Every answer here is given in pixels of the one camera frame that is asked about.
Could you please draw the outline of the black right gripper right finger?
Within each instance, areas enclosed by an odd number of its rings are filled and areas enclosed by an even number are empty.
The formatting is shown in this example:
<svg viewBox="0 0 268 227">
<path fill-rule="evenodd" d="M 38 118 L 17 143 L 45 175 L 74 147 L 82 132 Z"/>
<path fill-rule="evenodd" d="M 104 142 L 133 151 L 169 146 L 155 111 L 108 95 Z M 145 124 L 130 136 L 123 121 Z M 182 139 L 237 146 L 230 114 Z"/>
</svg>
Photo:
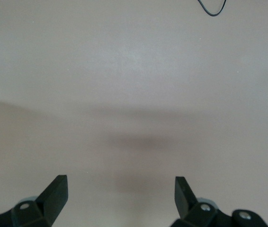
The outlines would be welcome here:
<svg viewBox="0 0 268 227">
<path fill-rule="evenodd" d="M 260 215 L 238 209 L 229 216 L 223 213 L 212 200 L 197 198 L 183 176 L 175 177 L 174 200 L 179 219 L 173 227 L 265 227 Z"/>
</svg>

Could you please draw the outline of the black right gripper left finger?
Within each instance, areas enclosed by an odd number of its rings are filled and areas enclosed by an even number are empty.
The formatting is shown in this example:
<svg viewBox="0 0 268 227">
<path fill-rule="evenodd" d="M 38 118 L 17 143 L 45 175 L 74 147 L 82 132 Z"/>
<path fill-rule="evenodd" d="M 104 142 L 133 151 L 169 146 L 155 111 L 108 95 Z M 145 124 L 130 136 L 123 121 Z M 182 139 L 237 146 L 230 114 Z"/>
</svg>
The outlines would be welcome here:
<svg viewBox="0 0 268 227">
<path fill-rule="evenodd" d="M 68 200 L 68 178 L 58 175 L 36 198 L 0 214 L 0 227 L 51 227 Z"/>
</svg>

